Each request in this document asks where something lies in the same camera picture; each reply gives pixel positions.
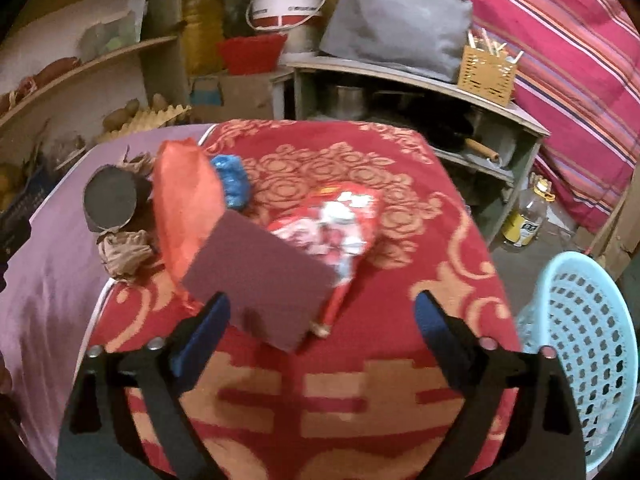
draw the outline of striped fabric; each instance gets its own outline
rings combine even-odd
[[[572,218],[604,224],[640,147],[640,37],[617,0],[472,0],[476,25],[524,50],[516,102],[551,131],[538,167]]]

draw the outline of yellow egg carton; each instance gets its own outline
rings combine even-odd
[[[158,112],[150,108],[138,110],[136,115],[121,127],[121,129],[101,134],[95,138],[95,142],[100,144],[102,142],[119,139],[120,137],[126,137],[130,134],[148,132],[149,130],[162,128],[163,126],[172,126],[178,119],[185,119],[190,113],[190,110],[191,107],[189,105],[170,105],[166,110],[160,110]]]

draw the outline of screw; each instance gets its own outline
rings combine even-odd
[[[558,352],[556,352],[556,349],[552,346],[541,346],[540,353],[547,359],[555,359],[556,357],[558,357]]]
[[[89,357],[98,357],[98,355],[100,355],[102,352],[104,351],[104,348],[102,348],[102,346],[100,345],[93,345],[91,348],[89,348],[86,351],[86,354]]]
[[[149,350],[159,350],[163,346],[164,346],[163,337],[155,337],[146,344],[146,347],[149,348]]]
[[[478,344],[485,350],[495,350],[498,348],[498,342],[493,337],[481,337]]]

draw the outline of red tablecloth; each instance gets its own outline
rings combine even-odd
[[[415,132],[370,123],[230,121],[206,151],[242,156],[247,214],[261,225],[336,180],[381,190],[385,209],[329,339],[285,354],[229,328],[182,396],[195,429],[235,480],[411,478],[463,402],[420,338],[415,295],[427,288],[476,334],[518,346],[495,267],[438,159]],[[116,286],[92,344],[138,348],[193,311],[156,264],[140,285]],[[492,462],[512,401],[503,399],[476,470]],[[140,394],[130,403],[152,462],[168,468]]]

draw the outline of light blue plastic basket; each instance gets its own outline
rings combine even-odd
[[[545,267],[516,324],[523,351],[558,350],[593,470],[620,438],[636,393],[638,350],[625,300],[596,262],[570,251]]]

